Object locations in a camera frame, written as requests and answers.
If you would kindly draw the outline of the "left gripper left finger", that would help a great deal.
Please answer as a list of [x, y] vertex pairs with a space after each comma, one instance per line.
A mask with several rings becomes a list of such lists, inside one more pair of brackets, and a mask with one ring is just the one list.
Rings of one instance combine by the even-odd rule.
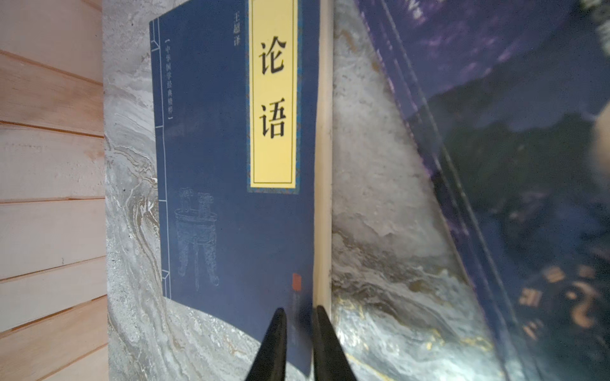
[[278, 308], [265, 333], [246, 381], [285, 381], [287, 358], [287, 316]]

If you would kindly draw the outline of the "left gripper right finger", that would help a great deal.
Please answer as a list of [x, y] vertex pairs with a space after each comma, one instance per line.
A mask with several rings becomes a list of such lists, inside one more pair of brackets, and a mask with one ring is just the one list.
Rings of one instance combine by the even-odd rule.
[[312, 318], [315, 381], [356, 381], [325, 308], [316, 306]]

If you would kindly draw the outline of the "dark old man book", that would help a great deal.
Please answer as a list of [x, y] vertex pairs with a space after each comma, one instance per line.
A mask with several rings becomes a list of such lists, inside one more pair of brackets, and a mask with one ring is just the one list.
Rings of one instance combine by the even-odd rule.
[[609, 4], [360, 1], [511, 380], [609, 378]]

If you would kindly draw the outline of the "navy book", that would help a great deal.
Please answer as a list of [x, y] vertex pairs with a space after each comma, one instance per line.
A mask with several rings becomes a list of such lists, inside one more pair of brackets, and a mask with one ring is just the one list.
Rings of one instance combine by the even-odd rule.
[[149, 41], [165, 298], [311, 371], [317, 1], [189, 1]]

